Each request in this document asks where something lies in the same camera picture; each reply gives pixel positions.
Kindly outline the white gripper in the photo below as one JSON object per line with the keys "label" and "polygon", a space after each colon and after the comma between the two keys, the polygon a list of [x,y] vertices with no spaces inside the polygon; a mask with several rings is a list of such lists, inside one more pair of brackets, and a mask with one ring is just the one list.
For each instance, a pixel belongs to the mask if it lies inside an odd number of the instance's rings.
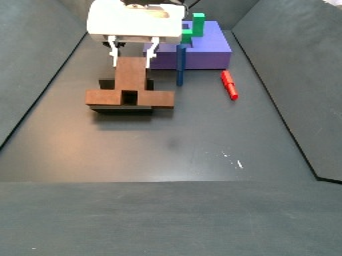
{"label": "white gripper", "polygon": [[177,43],[181,40],[183,17],[181,5],[157,4],[132,7],[125,6],[120,0],[94,0],[88,11],[86,32],[96,41],[106,40],[113,67],[118,58],[116,38],[121,41],[151,38],[145,50],[145,68],[149,68],[151,60],[156,57],[159,42]]}

